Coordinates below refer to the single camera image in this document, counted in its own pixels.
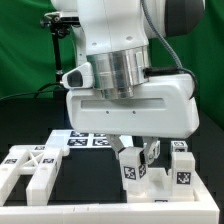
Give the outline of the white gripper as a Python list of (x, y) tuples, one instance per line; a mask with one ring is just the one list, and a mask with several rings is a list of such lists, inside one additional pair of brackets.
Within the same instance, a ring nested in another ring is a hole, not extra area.
[(157, 137), (187, 138), (198, 128), (192, 92), (187, 74), (155, 76), (136, 86), (131, 98), (106, 100), (95, 89), (79, 89), (68, 92), (66, 103), (72, 128), (107, 134), (116, 159), (125, 149), (120, 135), (144, 136), (143, 154), (150, 165), (156, 157)]

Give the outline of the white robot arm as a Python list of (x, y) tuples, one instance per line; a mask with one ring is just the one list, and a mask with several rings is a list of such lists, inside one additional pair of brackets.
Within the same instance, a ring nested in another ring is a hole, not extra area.
[(154, 160), (160, 138), (187, 138), (199, 126), (197, 81), (181, 65), (155, 68), (151, 38), (191, 31), (205, 0), (51, 0), (60, 20), (77, 19), (77, 65), (62, 77), (72, 127), (106, 135), (120, 151), (123, 135), (143, 139)]

